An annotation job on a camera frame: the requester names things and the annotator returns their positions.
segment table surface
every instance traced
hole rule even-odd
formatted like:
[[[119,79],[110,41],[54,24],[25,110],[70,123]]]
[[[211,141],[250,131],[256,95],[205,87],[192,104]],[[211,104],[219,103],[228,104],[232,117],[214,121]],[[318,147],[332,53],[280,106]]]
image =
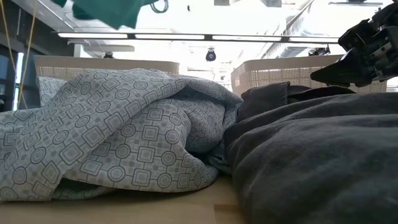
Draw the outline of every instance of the table surface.
[[[197,192],[118,191],[82,201],[0,203],[4,224],[244,224],[229,177]]]

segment green cloth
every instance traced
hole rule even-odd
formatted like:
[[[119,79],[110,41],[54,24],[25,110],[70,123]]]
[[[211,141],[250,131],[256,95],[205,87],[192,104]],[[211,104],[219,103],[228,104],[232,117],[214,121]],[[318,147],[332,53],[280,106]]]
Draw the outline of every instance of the green cloth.
[[[67,0],[52,0],[64,7]],[[76,19],[99,19],[108,26],[136,28],[137,17],[142,6],[158,0],[74,0],[72,11]]]

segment gray pillow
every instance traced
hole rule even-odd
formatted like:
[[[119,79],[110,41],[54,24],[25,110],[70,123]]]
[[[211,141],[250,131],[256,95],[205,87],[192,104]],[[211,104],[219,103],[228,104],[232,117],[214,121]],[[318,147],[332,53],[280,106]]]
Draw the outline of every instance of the gray pillow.
[[[61,86],[67,81],[58,78],[37,77],[36,82],[39,87],[40,106],[45,106],[47,103],[50,103]]]

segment ceiling light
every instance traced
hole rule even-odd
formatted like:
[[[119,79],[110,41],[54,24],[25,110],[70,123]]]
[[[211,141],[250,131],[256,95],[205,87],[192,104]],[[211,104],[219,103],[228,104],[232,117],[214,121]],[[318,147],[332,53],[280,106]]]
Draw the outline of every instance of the ceiling light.
[[[137,39],[190,39],[190,40],[203,40],[204,35],[178,35],[178,34],[136,34]]]
[[[382,6],[383,2],[365,2],[364,1],[330,1],[329,5],[336,5],[336,6]]]
[[[135,47],[131,45],[84,45],[83,50],[95,52],[134,52]]]
[[[337,37],[290,37],[289,42],[311,43],[311,44],[337,44]]]
[[[63,38],[81,39],[127,39],[127,34],[101,34],[101,33],[58,33]]]
[[[264,42],[278,42],[280,37],[256,37],[256,36],[229,36],[229,35],[215,35],[214,40],[247,40],[247,41],[264,41]]]

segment light blue patterned blanket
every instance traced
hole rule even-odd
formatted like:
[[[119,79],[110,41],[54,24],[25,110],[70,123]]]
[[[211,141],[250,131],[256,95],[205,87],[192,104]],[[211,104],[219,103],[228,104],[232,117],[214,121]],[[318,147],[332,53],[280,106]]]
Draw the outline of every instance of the light blue patterned blanket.
[[[242,103],[215,82],[155,70],[39,85],[43,107],[0,113],[0,201],[206,187]]]

